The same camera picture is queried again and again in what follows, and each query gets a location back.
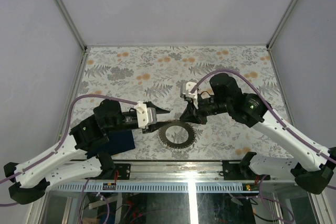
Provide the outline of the silver keyring holder with rings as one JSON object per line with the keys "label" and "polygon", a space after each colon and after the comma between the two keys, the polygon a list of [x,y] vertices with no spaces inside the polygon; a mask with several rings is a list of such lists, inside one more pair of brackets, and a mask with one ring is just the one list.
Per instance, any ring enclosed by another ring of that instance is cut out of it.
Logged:
{"label": "silver keyring holder with rings", "polygon": [[194,129],[187,123],[172,121],[161,127],[158,132],[160,141],[169,148],[185,149],[196,141]]}

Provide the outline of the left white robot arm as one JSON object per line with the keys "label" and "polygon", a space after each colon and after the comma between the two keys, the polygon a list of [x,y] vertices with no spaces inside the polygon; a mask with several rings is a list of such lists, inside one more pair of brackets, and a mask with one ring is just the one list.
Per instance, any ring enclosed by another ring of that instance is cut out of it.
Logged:
{"label": "left white robot arm", "polygon": [[114,175],[115,164],[104,150],[78,164],[66,163],[86,156],[110,141],[109,134],[118,131],[141,129],[152,133],[166,125],[157,115],[167,114],[152,102],[131,102],[128,111],[121,110],[126,100],[101,96],[102,101],[93,114],[69,129],[59,142],[36,157],[23,162],[9,162],[4,166],[5,179],[12,182],[8,192],[15,204],[30,204],[54,187],[78,179],[109,179]]}

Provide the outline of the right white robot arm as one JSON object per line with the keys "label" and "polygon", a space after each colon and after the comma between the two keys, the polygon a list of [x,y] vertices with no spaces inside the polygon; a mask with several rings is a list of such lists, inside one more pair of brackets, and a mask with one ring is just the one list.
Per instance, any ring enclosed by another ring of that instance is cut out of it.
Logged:
{"label": "right white robot arm", "polygon": [[187,107],[181,121],[204,125],[209,116],[227,113],[235,122],[267,136],[292,156],[276,158],[247,152],[238,164],[243,178],[268,175],[292,180],[309,193],[322,193],[334,175],[334,147],[327,148],[304,135],[257,93],[243,93],[228,74],[218,73],[209,83],[213,93],[208,98],[198,93],[198,83],[182,84],[181,98]]}

